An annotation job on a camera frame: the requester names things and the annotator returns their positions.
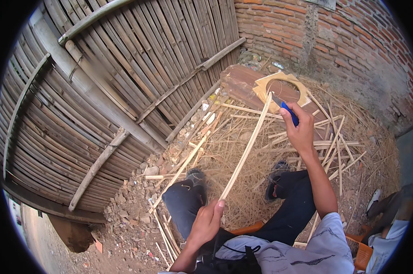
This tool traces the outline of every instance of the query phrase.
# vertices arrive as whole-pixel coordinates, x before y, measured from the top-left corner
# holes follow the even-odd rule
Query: bamboo wall
[[[59,38],[104,0],[45,0],[45,19]],[[231,0],[135,1],[100,19],[73,41],[83,58],[139,116],[196,66],[238,40]],[[0,162],[15,104],[47,53],[27,24],[7,65],[0,94]],[[152,111],[145,121],[164,139],[228,65],[238,49],[200,71]],[[47,64],[30,88],[16,122],[9,177],[51,201],[69,205],[89,167],[114,138],[119,124],[95,109],[80,88]],[[77,208],[102,212],[123,179],[152,152],[131,135],[97,173]]]

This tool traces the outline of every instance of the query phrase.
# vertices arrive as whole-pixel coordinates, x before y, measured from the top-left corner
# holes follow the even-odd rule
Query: shoe
[[[290,171],[290,166],[285,160],[281,160],[275,164],[275,166],[272,168],[272,172],[267,177],[268,185],[266,189],[265,199],[268,202],[272,202],[277,198],[277,181],[280,180],[281,174],[285,171]]]
[[[373,204],[375,201],[378,202],[378,200],[379,200],[379,198],[380,198],[380,194],[381,194],[381,189],[377,189],[377,190],[374,192],[374,195],[372,195],[372,198],[371,198],[371,200],[370,200],[369,203],[368,203],[368,208],[366,209],[366,214],[368,214],[368,211],[369,211],[369,209],[371,208],[372,204]]]
[[[192,168],[188,170],[185,179],[193,182],[193,188],[200,189],[199,192],[202,204],[206,206],[208,204],[208,195],[205,174],[198,168]]]

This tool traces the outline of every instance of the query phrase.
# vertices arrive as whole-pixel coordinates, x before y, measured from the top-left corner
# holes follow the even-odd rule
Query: plastic chair
[[[232,230],[231,233],[237,236],[243,235],[244,233],[252,233],[258,231],[263,226],[262,221],[255,222],[255,224],[248,227],[243,227],[240,229]]]
[[[371,227],[367,225],[362,225],[362,228],[365,230],[365,233],[363,233],[362,235],[357,236],[345,233],[345,237],[358,243],[358,251],[354,262],[354,267],[356,270],[365,271],[366,267],[368,266],[369,259],[371,259],[373,249],[362,243],[363,238],[371,230]]]

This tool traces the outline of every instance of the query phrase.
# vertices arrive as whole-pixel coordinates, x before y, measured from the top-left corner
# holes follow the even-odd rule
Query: blue knife handle
[[[293,124],[295,125],[295,127],[298,126],[299,124],[298,117],[291,111],[291,109],[286,105],[285,102],[281,102],[281,107],[285,108],[288,112],[290,112],[291,120],[293,121]]]

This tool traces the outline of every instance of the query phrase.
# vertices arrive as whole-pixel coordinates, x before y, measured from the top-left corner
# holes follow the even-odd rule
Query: wooden fence
[[[105,0],[45,0],[40,10],[44,24],[50,27],[49,35],[59,39],[106,4]],[[7,65],[0,94],[0,163],[18,99],[48,52],[42,40],[37,24],[26,24]],[[33,206],[42,211],[102,222],[101,216],[78,215],[103,212],[123,180],[156,150],[131,130],[93,178],[77,205],[79,211],[64,212],[90,166],[124,127],[77,81],[77,71],[85,70],[83,62],[98,75],[97,86],[96,81],[104,82],[105,90],[112,90],[99,96],[107,96],[108,104],[121,109],[138,129],[165,146],[163,140],[174,137],[175,126],[214,85],[220,72],[236,62],[238,48],[230,45],[237,40],[232,0],[134,1],[102,17],[72,39],[70,45],[81,56],[71,71],[63,69],[56,54],[49,52],[52,58],[30,81],[28,95],[17,107],[19,120],[12,119],[6,184],[17,196],[40,196],[45,205]],[[223,51],[228,46],[233,50]],[[219,52],[229,53],[221,58]]]

